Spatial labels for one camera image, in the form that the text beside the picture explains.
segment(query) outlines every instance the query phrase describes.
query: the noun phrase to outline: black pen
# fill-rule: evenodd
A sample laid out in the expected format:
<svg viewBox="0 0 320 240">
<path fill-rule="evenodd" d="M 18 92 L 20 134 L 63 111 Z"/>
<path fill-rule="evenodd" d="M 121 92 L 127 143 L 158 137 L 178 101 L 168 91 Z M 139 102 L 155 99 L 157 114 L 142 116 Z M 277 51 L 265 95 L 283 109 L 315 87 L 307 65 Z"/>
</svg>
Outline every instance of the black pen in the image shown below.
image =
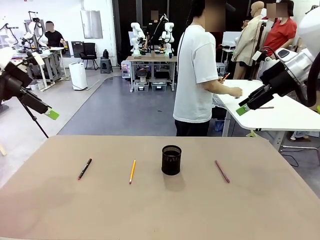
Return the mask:
<svg viewBox="0 0 320 240">
<path fill-rule="evenodd" d="M 80 180 L 82 178 L 82 176 L 85 174 L 87 168 L 89 167 L 90 163 L 91 163 L 92 159 L 90 158 L 89 161 L 86 163 L 84 169 L 82 170 L 82 172 L 80 173 L 78 180 Z"/>
</svg>

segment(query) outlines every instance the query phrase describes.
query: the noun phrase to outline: red shirt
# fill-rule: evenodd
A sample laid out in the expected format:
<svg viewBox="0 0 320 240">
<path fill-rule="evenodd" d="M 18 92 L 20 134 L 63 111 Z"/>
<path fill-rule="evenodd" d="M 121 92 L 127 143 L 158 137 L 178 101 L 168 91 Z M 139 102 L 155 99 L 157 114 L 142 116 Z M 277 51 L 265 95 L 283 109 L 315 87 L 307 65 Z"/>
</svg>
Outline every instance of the red shirt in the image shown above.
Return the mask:
<svg viewBox="0 0 320 240">
<path fill-rule="evenodd" d="M 273 28 L 271 28 L 269 34 L 266 36 L 263 46 L 268 46 L 276 51 L 289 39 L 293 39 L 296 36 L 296 32 L 297 24 L 291 18 L 289 18 L 283 25 L 280 25 L 280 20 L 278 19 L 273 25 Z M 268 50 L 268 56 L 271 55 L 272 51 Z"/>
</svg>

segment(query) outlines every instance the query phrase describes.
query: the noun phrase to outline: black mesh pencil cup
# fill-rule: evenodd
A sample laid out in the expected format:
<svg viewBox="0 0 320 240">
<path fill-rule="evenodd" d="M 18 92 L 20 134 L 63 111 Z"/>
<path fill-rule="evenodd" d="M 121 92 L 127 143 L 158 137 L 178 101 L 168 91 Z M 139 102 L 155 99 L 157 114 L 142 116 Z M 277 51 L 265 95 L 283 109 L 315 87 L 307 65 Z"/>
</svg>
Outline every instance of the black mesh pencil cup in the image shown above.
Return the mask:
<svg viewBox="0 0 320 240">
<path fill-rule="evenodd" d="M 162 149 L 162 172 L 166 175 L 177 175 L 180 172 L 181 148 L 174 145 Z"/>
</svg>

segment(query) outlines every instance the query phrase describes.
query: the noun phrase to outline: beige coat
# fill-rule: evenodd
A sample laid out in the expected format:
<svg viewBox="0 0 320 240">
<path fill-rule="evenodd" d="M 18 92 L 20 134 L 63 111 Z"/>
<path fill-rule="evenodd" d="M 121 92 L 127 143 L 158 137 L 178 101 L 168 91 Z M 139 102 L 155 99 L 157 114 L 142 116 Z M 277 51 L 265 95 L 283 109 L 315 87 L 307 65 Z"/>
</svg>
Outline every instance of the beige coat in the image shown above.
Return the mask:
<svg viewBox="0 0 320 240">
<path fill-rule="evenodd" d="M 244 62 L 248 66 L 252 66 L 252 57 L 256 53 L 256 45 L 259 39 L 260 26 L 259 22 L 262 16 L 254 17 L 242 30 L 238 43 L 236 45 L 235 51 L 233 53 L 233 62 Z M 261 36 L 260 47 L 263 45 L 263 39 L 265 38 L 265 31 L 263 31 Z"/>
</svg>

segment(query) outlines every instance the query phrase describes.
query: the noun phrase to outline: black chair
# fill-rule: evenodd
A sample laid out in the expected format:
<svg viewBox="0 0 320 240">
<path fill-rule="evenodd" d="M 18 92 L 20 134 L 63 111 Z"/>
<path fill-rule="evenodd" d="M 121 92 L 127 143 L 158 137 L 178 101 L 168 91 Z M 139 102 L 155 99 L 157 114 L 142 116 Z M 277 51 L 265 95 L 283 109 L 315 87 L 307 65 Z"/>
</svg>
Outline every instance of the black chair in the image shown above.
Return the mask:
<svg viewBox="0 0 320 240">
<path fill-rule="evenodd" d="M 86 60 L 86 67 L 88 67 L 88 60 L 92 60 L 94 70 L 99 68 L 96 59 L 97 59 L 97 52 L 96 52 L 96 44 L 93 42 L 85 42 L 83 43 L 83 52 L 80 52 L 80 57 L 82 62 Z"/>
</svg>

